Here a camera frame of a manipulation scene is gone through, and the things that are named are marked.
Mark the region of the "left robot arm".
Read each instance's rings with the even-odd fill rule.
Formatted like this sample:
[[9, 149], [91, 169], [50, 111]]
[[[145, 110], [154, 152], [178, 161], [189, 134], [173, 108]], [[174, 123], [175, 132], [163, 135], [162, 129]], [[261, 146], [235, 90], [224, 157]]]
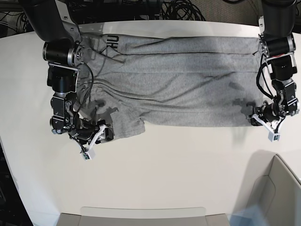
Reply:
[[292, 76], [297, 73], [294, 57], [296, 50], [293, 27], [297, 2], [295, 0], [263, 0], [260, 18], [260, 44], [262, 49], [256, 85], [263, 95], [272, 100], [253, 107], [249, 121], [253, 126], [275, 123], [278, 132], [286, 116], [299, 112], [296, 83]]

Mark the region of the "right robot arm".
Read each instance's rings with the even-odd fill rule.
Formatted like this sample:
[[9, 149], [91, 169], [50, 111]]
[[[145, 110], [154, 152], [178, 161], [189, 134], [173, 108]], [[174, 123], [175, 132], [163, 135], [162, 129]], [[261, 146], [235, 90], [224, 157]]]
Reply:
[[94, 139], [112, 141], [113, 132], [104, 120], [82, 119], [75, 110], [76, 86], [82, 55], [81, 35], [70, 16], [64, 0], [21, 0], [19, 2], [36, 34], [45, 42], [42, 55], [48, 62], [47, 85], [54, 95], [50, 101], [53, 116], [50, 119], [55, 134], [67, 133], [80, 145]]

